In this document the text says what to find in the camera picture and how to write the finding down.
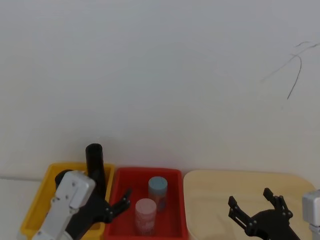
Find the table surface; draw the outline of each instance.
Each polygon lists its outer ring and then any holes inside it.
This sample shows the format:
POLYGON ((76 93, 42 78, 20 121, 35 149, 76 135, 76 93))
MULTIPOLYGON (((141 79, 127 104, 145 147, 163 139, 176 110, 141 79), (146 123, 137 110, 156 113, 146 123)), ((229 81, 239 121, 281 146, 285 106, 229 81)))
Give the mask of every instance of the table surface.
POLYGON ((0 178, 0 240, 16 240, 40 181, 0 178))

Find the beige tray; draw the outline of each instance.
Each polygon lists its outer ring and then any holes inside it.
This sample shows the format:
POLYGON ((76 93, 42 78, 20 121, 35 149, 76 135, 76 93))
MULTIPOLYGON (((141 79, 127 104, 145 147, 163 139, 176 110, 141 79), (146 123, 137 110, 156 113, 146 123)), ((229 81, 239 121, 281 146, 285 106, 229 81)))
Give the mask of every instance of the beige tray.
POLYGON ((249 216, 272 209, 263 196, 265 188, 283 195, 293 212, 290 226, 301 240, 312 239, 302 218, 302 195, 314 186, 294 175, 245 171, 195 170, 184 177, 186 223, 190 240, 259 240, 249 237, 228 217, 229 196, 249 216))

